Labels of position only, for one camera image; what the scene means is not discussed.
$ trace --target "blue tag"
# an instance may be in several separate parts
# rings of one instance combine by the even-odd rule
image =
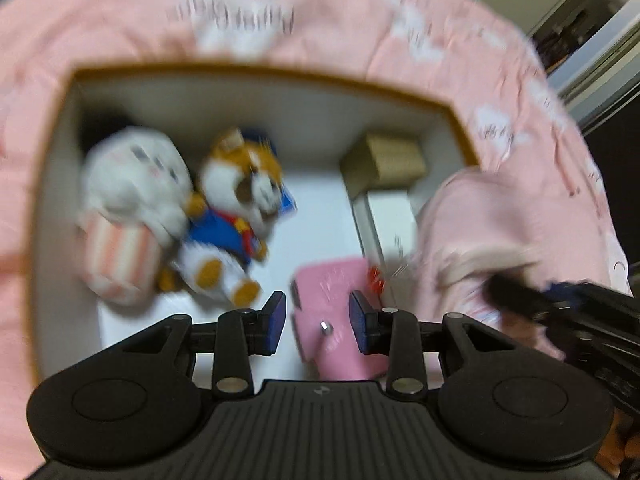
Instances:
[[[280,205],[279,216],[295,213],[298,208],[296,207],[296,201],[293,200],[289,190],[282,186],[282,204]]]

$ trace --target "stuffed toy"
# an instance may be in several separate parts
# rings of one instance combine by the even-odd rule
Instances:
[[[267,136],[239,128],[222,135],[204,163],[198,188],[175,267],[194,291],[249,306],[260,285],[246,271],[267,256],[266,239],[282,204],[282,169]],[[161,275],[159,285],[175,288],[170,272]]]
[[[81,177],[82,276],[105,300],[141,303],[187,231],[187,166],[165,134],[129,126],[89,150]]]

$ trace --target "plush toy ear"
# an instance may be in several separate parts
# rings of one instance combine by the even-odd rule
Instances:
[[[240,128],[232,128],[222,135],[220,140],[215,143],[213,149],[220,149],[222,152],[228,153],[244,146],[244,137],[240,132]]]

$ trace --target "plush toy eye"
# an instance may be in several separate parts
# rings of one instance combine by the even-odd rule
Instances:
[[[137,160],[149,160],[149,156],[140,146],[133,146],[131,152],[136,156]]]

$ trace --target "red scarf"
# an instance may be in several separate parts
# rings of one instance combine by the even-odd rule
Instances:
[[[240,216],[232,216],[232,215],[229,215],[227,213],[223,213],[222,211],[218,211],[217,209],[213,209],[213,208],[211,208],[211,210],[216,215],[218,215],[220,218],[222,218],[224,221],[229,222],[233,227],[236,228],[236,231],[238,231],[238,233],[240,234],[240,237],[242,238],[242,248],[246,251],[246,253],[249,256],[254,256],[254,253],[255,253],[255,248],[254,248],[255,234],[254,234],[254,230],[249,225],[249,222],[247,222],[244,218],[242,218]],[[241,221],[244,224],[246,224],[246,228],[245,229],[238,229],[238,226],[236,225],[236,222],[238,222],[238,221]]]

